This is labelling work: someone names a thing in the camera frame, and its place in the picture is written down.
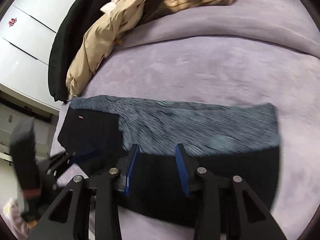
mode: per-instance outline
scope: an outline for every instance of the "metal bolt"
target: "metal bolt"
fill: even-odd
[[[117,168],[111,168],[110,170],[109,170],[109,173],[110,174],[117,174],[119,172],[119,170],[117,169]]]
[[[80,182],[82,180],[82,177],[80,175],[74,176],[73,181],[74,182]]]
[[[204,168],[204,167],[199,167],[199,168],[197,169],[197,171],[198,171],[200,174],[204,174],[204,173],[207,172],[207,169]]]
[[[236,176],[233,176],[233,181],[234,182],[241,182],[242,178],[240,176],[236,175]]]

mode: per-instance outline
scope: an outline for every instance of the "black fabric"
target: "black fabric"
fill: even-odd
[[[161,17],[173,14],[164,4],[163,0],[146,0],[143,7],[143,14],[137,26],[146,24]]]
[[[93,148],[100,149],[100,158],[80,165],[89,177],[100,174],[127,154],[122,149],[117,122],[118,116],[115,114],[70,107],[58,141],[68,152],[76,152],[76,155]],[[244,178],[270,209],[278,182],[279,158],[279,147],[275,147],[259,152],[197,159],[201,166],[216,175],[228,178],[239,175]],[[197,201],[183,194],[173,156],[138,155],[130,196],[118,201],[119,205],[143,215],[191,227],[198,214]]]
[[[122,149],[118,119],[116,114],[69,108],[58,141],[70,154],[94,153],[92,159],[78,164],[88,176],[111,168],[120,157],[127,155]]]
[[[55,101],[67,101],[66,77],[80,49],[83,35],[103,13],[100,8],[111,0],[76,0],[61,23],[54,39],[48,67],[50,94]]]

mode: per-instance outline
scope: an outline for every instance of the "red decorative sticker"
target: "red decorative sticker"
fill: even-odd
[[[9,27],[13,26],[15,23],[17,22],[17,18],[11,18],[11,20],[9,21]]]

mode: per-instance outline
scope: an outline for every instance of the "pile of clothes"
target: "pile of clothes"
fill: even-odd
[[[111,0],[99,8],[103,12],[102,16],[95,10],[104,0],[92,0],[91,6],[83,5],[84,1],[89,0],[77,0],[71,7],[52,46],[49,90],[56,101],[67,101],[73,96],[79,96],[102,60],[111,54],[116,43],[121,43],[123,33],[137,24],[192,7],[230,5],[234,0]],[[86,13],[88,18],[81,21],[79,15]],[[74,29],[76,18],[80,20],[77,24],[82,23]],[[81,32],[85,33],[79,44],[77,36],[82,37]],[[63,78],[65,85],[59,82]]]

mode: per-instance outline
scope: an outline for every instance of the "white cabinet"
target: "white cabinet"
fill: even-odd
[[[0,113],[0,130],[8,134],[12,134],[13,129],[20,121],[30,118],[29,116],[12,110],[2,104],[0,104]],[[50,124],[35,119],[34,131],[36,143],[46,145],[50,131]]]
[[[23,11],[11,6],[0,22],[0,36],[48,64],[56,33]]]
[[[15,0],[13,5],[57,32],[75,0]]]
[[[0,84],[59,110],[48,88],[48,66],[0,38]]]

